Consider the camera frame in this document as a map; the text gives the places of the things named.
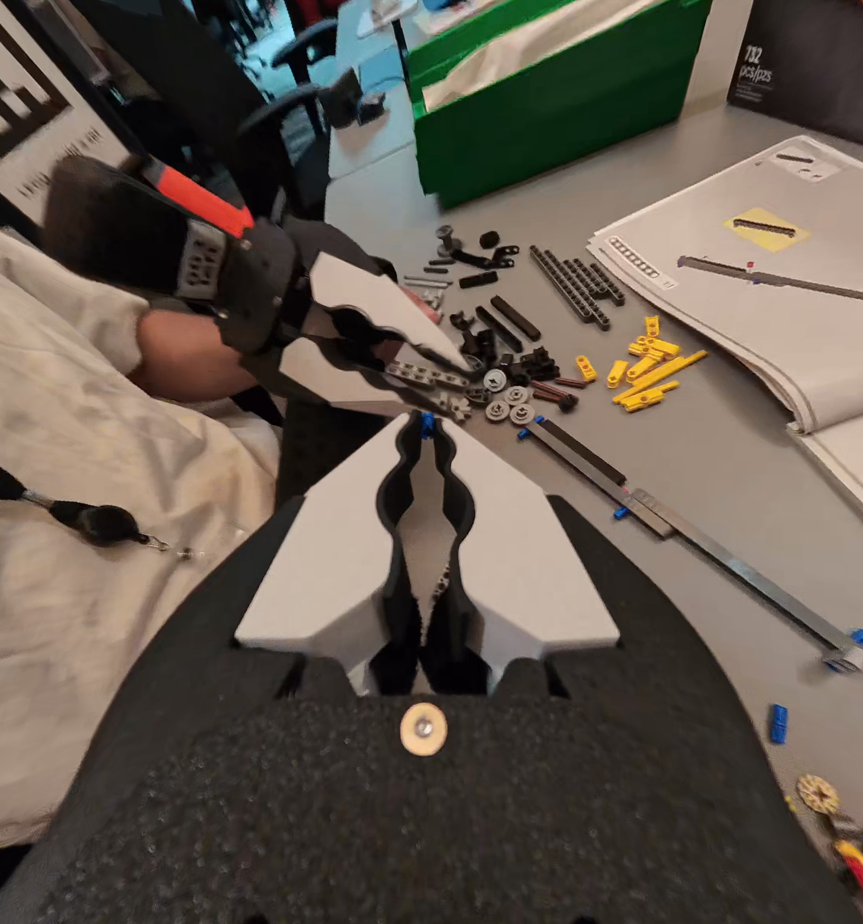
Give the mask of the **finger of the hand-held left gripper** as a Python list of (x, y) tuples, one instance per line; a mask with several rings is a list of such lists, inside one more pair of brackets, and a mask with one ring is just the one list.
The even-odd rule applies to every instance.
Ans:
[(384, 373), (384, 369), (387, 364), (399, 359), (392, 359), (379, 367), (376, 361), (350, 358), (345, 353), (349, 346), (350, 343), (342, 339), (317, 336), (301, 336), (292, 341), (283, 349), (280, 358), (280, 375), (289, 394), (334, 410), (384, 419), (396, 418), (413, 410), (441, 416), (436, 401), (440, 392), (464, 395), (469, 399), (470, 389), (465, 393), (447, 390), (426, 392), (392, 379)]
[(470, 365), (459, 348), (386, 275), (376, 275), (322, 251), (309, 269), (314, 303), (341, 335), (366, 345), (399, 341), (453, 372)]

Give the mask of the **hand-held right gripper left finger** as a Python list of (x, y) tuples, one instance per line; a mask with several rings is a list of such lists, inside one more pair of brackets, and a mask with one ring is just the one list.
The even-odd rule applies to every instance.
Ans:
[(399, 524), (421, 415), (403, 413), (301, 498), (235, 630), (246, 648), (332, 659), (361, 691), (411, 691), (421, 613)]

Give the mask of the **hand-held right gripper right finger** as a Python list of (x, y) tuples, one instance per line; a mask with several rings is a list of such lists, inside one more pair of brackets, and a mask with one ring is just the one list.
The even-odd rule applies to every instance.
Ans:
[(541, 660), (615, 646), (621, 633), (541, 487), (444, 419), (435, 461), (454, 532), (435, 653)]

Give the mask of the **light grey holed toy beam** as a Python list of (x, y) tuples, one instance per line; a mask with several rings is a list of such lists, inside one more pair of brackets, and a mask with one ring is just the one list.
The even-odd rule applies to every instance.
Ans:
[(426, 392), (447, 390), (465, 393), (473, 385), (468, 378), (459, 374), (399, 360), (387, 364), (384, 373), (392, 379)]

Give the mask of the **long black toy beam assembly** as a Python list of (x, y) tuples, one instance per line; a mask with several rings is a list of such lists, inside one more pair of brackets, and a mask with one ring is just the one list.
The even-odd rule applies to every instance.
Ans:
[(843, 632), (649, 492), (629, 490), (617, 483), (610, 477), (608, 466), (596, 465), (583, 450), (571, 445), (570, 437), (560, 437), (560, 431), (554, 422), (536, 417), (522, 428), (518, 439), (532, 440), (553, 453), (604, 494), (616, 509), (625, 510), (658, 539), (682, 539), (732, 575), (817, 641), (824, 651), (822, 661), (830, 669), (842, 674), (863, 672), (862, 641)]

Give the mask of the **pile of colourful connector pins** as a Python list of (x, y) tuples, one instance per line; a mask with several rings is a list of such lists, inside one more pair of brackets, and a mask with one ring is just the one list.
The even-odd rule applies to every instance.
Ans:
[(761, 733), (785, 802), (863, 918), (863, 717), (768, 700)]

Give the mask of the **person's left forearm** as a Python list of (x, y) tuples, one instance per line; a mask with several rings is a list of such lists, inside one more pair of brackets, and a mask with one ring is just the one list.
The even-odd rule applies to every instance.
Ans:
[(214, 402), (257, 386), (208, 317), (154, 308), (137, 323), (136, 340), (140, 360), (127, 378), (154, 398)]

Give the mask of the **toy car set box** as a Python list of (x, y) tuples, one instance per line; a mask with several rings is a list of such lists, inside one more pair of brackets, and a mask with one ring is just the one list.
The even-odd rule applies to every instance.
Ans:
[(755, 1), (731, 105), (863, 145), (863, 1)]

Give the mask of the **person's left hand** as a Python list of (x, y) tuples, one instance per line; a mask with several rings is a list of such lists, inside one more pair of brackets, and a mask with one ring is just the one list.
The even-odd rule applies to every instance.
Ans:
[(425, 317), (428, 317), (435, 325), (440, 324), (441, 314), (437, 302), (433, 297), (423, 297), (421, 293), (417, 293), (404, 285), (400, 285), (400, 289), (404, 294), (409, 296), (414, 305), (423, 312)]

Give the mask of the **orange grey striped object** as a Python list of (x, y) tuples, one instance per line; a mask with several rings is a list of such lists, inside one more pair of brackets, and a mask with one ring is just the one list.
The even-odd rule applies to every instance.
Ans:
[(231, 205), (154, 158), (145, 161), (138, 172), (161, 196), (232, 237), (241, 238), (254, 224), (254, 218), (246, 206)]

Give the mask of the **black framed sign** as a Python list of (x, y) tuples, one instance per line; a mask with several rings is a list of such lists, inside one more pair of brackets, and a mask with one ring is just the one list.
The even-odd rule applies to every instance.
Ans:
[(137, 144), (25, 2), (0, 2), (0, 197), (41, 223), (69, 155), (121, 166)]

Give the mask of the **pile of small black connectors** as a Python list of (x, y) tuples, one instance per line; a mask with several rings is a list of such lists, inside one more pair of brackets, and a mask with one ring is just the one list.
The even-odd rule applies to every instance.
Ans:
[(466, 246), (450, 224), (435, 232), (436, 253), (418, 271), (402, 277), (405, 286), (433, 297), (441, 318), (460, 332), (460, 350), (481, 373), (502, 369), (511, 385), (528, 385), (534, 378), (555, 378), (558, 367), (542, 338), (533, 343), (490, 305), (500, 295), (534, 323), (529, 311), (504, 293), (507, 275), (520, 257), (520, 248), (502, 242), (499, 232), (485, 231)]

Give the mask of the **black office chair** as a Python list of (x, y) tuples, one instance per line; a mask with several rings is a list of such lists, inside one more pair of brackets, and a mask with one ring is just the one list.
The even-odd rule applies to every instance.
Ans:
[(273, 56), (301, 78), (268, 101), (229, 53), (181, 2), (74, 2), (103, 40), (134, 67), (211, 148), (255, 217), (280, 194), (297, 217), (321, 221), (330, 185), (330, 118), (321, 105), (334, 89), (309, 82), (316, 60), (334, 56), (338, 21), (325, 18)]

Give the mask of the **stack of black toy beams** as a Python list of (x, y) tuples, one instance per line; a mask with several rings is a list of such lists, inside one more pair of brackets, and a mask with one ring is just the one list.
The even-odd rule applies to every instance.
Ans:
[(552, 250), (535, 244), (528, 246), (528, 255), (580, 322), (592, 324), (602, 333), (610, 331), (605, 304), (623, 307), (625, 295), (599, 263), (561, 260)]

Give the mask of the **pile of yellow toy pieces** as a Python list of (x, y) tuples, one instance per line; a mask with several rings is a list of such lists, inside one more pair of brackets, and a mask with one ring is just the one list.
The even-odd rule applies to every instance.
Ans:
[(680, 376), (707, 357), (707, 350), (683, 347), (678, 336), (667, 331), (660, 314), (649, 314), (610, 365), (604, 384), (614, 407), (635, 414), (663, 404), (680, 388)]

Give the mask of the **green plastic bin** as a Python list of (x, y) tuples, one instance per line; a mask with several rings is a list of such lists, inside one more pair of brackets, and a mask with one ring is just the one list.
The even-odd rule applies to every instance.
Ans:
[(658, 6), (434, 112), (422, 91), (482, 44), (570, 2), (500, 2), (407, 57), (417, 174), (446, 209), (674, 121), (710, 1)]

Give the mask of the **white paper liner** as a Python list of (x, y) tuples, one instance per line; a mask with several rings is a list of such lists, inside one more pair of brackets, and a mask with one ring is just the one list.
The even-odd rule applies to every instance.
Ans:
[(422, 91), (427, 113), (472, 95), (658, 6), (658, 1), (576, 1), (482, 44)]

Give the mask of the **white instruction booklet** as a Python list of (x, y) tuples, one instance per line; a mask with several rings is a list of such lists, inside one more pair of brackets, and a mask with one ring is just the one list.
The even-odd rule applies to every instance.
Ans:
[(606, 225), (587, 248), (758, 376), (863, 514), (863, 162), (791, 137)]

